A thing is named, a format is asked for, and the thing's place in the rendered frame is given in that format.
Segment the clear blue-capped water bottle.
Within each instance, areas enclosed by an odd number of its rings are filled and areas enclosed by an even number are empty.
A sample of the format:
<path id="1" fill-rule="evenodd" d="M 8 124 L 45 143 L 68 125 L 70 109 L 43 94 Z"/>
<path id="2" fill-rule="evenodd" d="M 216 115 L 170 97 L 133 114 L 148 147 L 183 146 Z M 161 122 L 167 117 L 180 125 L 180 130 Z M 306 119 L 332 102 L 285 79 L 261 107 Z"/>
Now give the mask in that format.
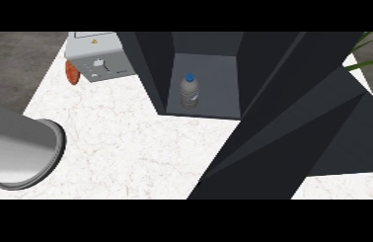
<path id="1" fill-rule="evenodd" d="M 189 73 L 182 81 L 182 105 L 188 111 L 192 111 L 198 104 L 199 85 L 197 77 Z"/>

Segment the pale grey toaster appliance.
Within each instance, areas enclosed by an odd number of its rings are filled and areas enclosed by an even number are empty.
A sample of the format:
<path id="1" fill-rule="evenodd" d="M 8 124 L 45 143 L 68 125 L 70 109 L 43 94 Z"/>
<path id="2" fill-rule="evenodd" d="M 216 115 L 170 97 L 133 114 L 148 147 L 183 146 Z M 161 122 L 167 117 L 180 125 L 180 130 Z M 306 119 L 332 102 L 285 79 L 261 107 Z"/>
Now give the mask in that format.
<path id="1" fill-rule="evenodd" d="M 90 82 L 136 74 L 115 32 L 70 32 L 64 56 Z"/>

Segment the dark grey cabinet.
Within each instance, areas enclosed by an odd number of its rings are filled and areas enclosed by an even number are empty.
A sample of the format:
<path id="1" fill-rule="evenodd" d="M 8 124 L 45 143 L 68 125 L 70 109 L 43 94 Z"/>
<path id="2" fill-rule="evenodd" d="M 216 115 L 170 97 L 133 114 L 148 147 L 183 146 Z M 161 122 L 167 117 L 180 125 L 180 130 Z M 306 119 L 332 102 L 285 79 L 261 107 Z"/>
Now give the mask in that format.
<path id="1" fill-rule="evenodd" d="M 123 48 L 163 116 L 238 120 L 298 37 L 297 32 L 121 32 Z M 182 105 L 182 81 L 198 104 Z"/>

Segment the orange-red rounded object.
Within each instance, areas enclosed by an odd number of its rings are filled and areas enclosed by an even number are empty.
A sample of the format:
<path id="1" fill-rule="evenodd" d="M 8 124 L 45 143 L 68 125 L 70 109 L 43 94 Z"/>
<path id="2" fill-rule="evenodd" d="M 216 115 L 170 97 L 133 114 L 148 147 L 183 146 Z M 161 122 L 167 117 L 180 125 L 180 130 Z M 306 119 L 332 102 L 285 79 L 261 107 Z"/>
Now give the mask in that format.
<path id="1" fill-rule="evenodd" d="M 65 62 L 65 76 L 71 85 L 76 85 L 80 79 L 80 71 L 70 61 Z"/>

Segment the grey cylinder with dark rim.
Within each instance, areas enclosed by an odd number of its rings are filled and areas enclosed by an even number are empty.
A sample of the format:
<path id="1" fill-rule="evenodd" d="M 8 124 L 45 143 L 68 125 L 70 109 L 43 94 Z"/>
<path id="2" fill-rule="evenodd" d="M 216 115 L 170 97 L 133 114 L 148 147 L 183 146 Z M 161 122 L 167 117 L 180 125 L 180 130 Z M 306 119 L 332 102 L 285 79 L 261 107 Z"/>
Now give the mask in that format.
<path id="1" fill-rule="evenodd" d="M 33 120 L 0 107 L 0 189 L 36 186 L 56 169 L 67 136 L 52 120 Z"/>

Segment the green plant leaves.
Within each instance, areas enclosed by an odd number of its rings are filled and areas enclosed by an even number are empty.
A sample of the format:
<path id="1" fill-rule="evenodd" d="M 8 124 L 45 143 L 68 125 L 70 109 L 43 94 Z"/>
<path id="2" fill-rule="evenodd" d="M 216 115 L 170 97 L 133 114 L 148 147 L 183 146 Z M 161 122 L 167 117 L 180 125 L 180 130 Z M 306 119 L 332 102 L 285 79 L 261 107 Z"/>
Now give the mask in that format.
<path id="1" fill-rule="evenodd" d="M 354 54 L 354 52 L 356 52 L 363 46 L 366 46 L 369 43 L 373 44 L 373 38 L 372 38 L 372 39 L 368 38 L 372 34 L 373 34 L 373 32 L 365 32 L 365 33 L 363 33 L 363 35 L 362 35 L 362 37 L 360 37 L 360 39 L 359 39 L 359 41 L 357 41 L 357 44 L 356 44 L 354 48 L 353 48 L 351 51 L 350 51 L 350 54 Z M 351 64 L 351 65 L 348 65 L 348 66 L 344 66 L 344 67 L 345 67 L 345 69 L 347 69 L 348 71 L 353 71 L 353 70 L 356 70 L 356 69 L 362 69 L 363 67 L 366 67 L 366 66 L 369 66 L 369 65 L 373 65 L 373 58 L 369 59 L 369 60 L 366 60 L 366 61 L 363 61 L 363 62 L 357 62 L 357 63 L 354 63 L 354 64 Z"/>

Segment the dark grey cabinet door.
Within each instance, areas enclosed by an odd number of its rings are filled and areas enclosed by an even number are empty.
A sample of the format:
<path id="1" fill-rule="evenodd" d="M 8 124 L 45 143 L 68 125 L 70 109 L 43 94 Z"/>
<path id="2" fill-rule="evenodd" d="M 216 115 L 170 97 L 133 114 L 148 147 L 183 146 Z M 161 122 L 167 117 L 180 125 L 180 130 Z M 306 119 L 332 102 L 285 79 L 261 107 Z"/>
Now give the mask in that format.
<path id="1" fill-rule="evenodd" d="M 289 199 L 309 176 L 373 172 L 373 94 L 342 66 L 360 32 L 301 32 L 191 192 Z"/>

